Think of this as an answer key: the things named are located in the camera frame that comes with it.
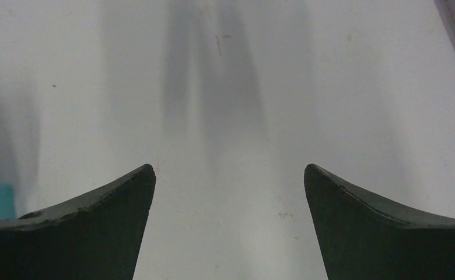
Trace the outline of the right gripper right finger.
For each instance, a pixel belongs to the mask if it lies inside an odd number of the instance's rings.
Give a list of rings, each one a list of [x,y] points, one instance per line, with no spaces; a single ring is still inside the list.
[[[329,279],[455,279],[455,219],[349,183],[316,164],[304,188]]]

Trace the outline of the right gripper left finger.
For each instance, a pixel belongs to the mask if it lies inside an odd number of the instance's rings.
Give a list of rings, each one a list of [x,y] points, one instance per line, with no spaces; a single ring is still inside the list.
[[[155,184],[145,164],[60,204],[0,220],[0,279],[132,279]]]

